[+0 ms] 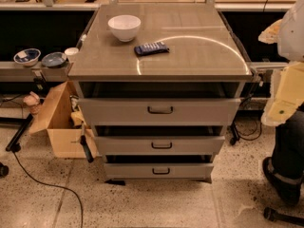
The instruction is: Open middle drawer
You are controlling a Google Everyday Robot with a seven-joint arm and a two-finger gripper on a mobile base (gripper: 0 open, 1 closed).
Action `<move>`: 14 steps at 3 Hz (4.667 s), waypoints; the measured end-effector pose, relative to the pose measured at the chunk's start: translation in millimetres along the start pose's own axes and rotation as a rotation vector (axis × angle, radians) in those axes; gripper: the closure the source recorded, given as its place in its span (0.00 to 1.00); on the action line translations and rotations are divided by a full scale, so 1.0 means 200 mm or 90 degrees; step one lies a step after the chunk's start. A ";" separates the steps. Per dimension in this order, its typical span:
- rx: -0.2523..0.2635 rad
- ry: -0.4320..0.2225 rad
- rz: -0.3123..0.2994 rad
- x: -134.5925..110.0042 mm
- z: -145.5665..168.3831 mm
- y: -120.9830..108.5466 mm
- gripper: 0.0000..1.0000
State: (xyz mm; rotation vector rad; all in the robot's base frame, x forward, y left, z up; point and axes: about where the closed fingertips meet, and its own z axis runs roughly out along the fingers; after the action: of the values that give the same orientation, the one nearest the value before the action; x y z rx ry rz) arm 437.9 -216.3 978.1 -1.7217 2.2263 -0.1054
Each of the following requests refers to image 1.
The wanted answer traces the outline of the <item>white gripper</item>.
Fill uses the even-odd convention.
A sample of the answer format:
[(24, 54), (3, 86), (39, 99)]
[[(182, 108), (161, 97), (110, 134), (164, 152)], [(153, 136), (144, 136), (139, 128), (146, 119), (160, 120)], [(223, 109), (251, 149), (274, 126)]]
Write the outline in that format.
[[(282, 20), (263, 30), (258, 41), (265, 44), (278, 42)], [(271, 76), (271, 97), (265, 105), (261, 122), (268, 126), (285, 124), (304, 103), (304, 63), (291, 62), (283, 69), (275, 69)]]

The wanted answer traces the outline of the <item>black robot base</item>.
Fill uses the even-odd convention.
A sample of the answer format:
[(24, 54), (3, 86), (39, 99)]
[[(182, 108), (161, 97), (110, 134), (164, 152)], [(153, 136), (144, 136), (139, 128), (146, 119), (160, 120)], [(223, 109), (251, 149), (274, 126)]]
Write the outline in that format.
[(304, 172), (304, 105), (275, 128), (273, 155), (263, 160), (268, 182), (289, 206), (298, 204)]

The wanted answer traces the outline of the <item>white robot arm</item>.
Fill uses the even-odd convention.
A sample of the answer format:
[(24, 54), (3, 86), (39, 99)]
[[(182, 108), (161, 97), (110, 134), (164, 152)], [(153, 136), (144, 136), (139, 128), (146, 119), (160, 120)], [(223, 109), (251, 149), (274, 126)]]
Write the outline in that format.
[(282, 19), (260, 33), (258, 40), (277, 43), (278, 54), (289, 60), (272, 76), (272, 96), (261, 118), (265, 125), (278, 126), (304, 103), (304, 0), (296, 0)]

